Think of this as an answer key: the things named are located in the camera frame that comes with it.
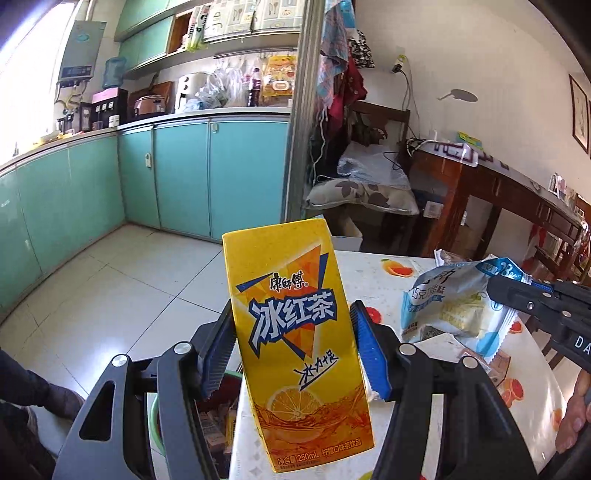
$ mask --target person's leg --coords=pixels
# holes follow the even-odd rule
[[[50,480],[56,461],[27,421],[26,411],[0,403],[0,478]]]
[[[5,351],[0,350],[0,400],[23,407],[43,406],[49,383],[35,372],[25,370]]]
[[[74,420],[84,399],[76,392],[47,382],[35,372],[25,370],[0,349],[0,400],[23,407],[45,407],[58,417]]]

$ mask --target water bottle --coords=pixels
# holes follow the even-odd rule
[[[123,85],[125,63],[127,63],[125,57],[113,57],[106,61],[105,73],[103,74],[104,89]]]

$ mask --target wooden table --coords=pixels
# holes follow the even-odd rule
[[[548,255],[538,256],[555,278],[567,278],[578,254],[576,245],[583,227],[580,219],[545,188],[487,155],[480,157],[477,167],[472,167],[418,150],[412,162],[412,168],[428,173],[447,186],[443,211],[429,232],[422,256],[431,257],[438,248],[452,250],[468,198],[474,196],[493,205],[474,260],[486,254],[501,210],[505,209],[539,225],[568,245],[560,262]]]

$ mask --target juice box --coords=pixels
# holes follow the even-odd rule
[[[374,446],[349,309],[324,219],[226,233],[251,407],[274,472]]]

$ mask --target kitchen cabinet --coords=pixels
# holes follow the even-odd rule
[[[140,225],[160,228],[152,157],[151,127],[121,134],[119,171],[125,217]]]
[[[163,228],[209,237],[207,122],[154,130],[158,211]]]
[[[43,274],[125,217],[116,137],[73,144],[16,170],[22,211]]]
[[[138,34],[141,35],[138,65],[166,55],[173,20],[174,16],[165,18]]]
[[[168,0],[127,0],[119,17],[115,34],[120,34],[141,21],[165,10]]]
[[[77,219],[68,150],[49,153],[17,168],[22,211],[42,272],[76,251]]]
[[[119,56],[127,59],[126,70],[166,55],[173,20],[174,17],[165,18],[121,42]]]
[[[129,37],[124,42],[121,42],[119,48],[119,57],[125,57],[125,70],[131,70],[139,63],[139,48],[141,46],[142,35],[141,32],[137,35]]]
[[[22,215],[16,171],[0,177],[0,245],[0,304],[9,307],[41,277]]]
[[[72,197],[76,199],[76,243],[82,248],[125,220],[117,137],[74,145],[68,154]]]
[[[212,237],[281,222],[288,123],[211,124],[209,189]]]

